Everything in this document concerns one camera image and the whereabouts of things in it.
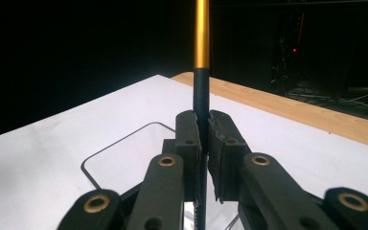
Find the white tabletop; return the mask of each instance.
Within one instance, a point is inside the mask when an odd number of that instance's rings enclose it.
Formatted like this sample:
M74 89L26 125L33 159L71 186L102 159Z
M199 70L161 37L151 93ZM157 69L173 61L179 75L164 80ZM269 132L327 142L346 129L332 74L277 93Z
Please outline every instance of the white tabletop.
M175 115L192 108L192 92L155 76L0 135L0 229L57 228L75 200L94 189L82 161L149 123L174 128ZM211 109L231 115L252 151L274 156L306 191L322 197L349 187L368 195L368 146L213 94ZM141 182L147 165L144 159L122 181ZM122 193L119 184L112 189ZM236 204L222 208L208 186L207 226L219 229Z

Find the black mechanical part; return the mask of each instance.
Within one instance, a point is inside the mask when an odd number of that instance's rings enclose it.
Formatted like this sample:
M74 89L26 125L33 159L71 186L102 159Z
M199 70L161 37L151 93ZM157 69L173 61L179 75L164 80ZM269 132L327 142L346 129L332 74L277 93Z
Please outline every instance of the black mechanical part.
M368 229L368 196L347 188L329 189L323 209L340 229Z
M183 160L176 154L160 154L151 159L127 230L182 229L183 173Z
M257 206L247 206L238 203L238 213L244 230L267 229L267 223Z
M268 229L338 229L273 157L246 154L241 176L249 193L240 203L256 205Z
M174 154L175 152L175 139L164 139L163 148L161 149L162 154Z
M61 221L58 230L122 229L121 199L110 190L94 190L82 195Z
M175 141L173 152L184 160L185 201L193 201L195 206L201 196L200 174L201 144L196 125L196 115L192 110L179 113L175 117Z
M221 203L237 201L242 182L239 168L243 157L251 151L229 115L211 110L209 126L208 170L216 199L219 198Z
M139 195L140 188L142 183L137 184L135 187L129 189L124 194L121 195L122 200L122 211L125 216L125 222L127 222L130 214L132 213L134 203L136 202L136 198Z

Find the brass insert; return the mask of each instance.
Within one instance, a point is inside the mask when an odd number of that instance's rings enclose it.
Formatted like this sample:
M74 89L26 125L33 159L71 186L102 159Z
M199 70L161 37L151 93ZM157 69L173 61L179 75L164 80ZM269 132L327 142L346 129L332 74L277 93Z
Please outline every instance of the brass insert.
M261 165L261 166L266 166L270 164L270 160L261 155L253 156L252 162L255 163L256 165Z
M92 195L83 205L87 213L99 213L109 205L109 197L106 195Z
M338 199L343 205L350 209L359 212L368 211L368 203L358 195L343 193L338 196Z
M175 164L175 159L170 156L161 157L158 160L159 165L161 166L171 166Z

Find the wooden table edge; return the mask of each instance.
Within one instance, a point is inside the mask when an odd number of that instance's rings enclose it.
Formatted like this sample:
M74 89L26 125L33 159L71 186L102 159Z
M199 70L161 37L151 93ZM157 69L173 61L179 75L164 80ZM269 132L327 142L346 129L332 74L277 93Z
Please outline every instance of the wooden table edge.
M186 72L172 80L193 86L193 78L192 72ZM210 92L368 145L368 120L214 78L210 78Z

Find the rod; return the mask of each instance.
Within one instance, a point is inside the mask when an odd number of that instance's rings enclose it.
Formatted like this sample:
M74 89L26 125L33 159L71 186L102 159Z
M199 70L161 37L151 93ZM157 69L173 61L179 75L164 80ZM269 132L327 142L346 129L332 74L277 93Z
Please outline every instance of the rod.
M195 4L195 63L193 111L197 116L201 154L195 202L195 229L205 229L207 159L208 159L208 117L209 117L209 0L196 0Z

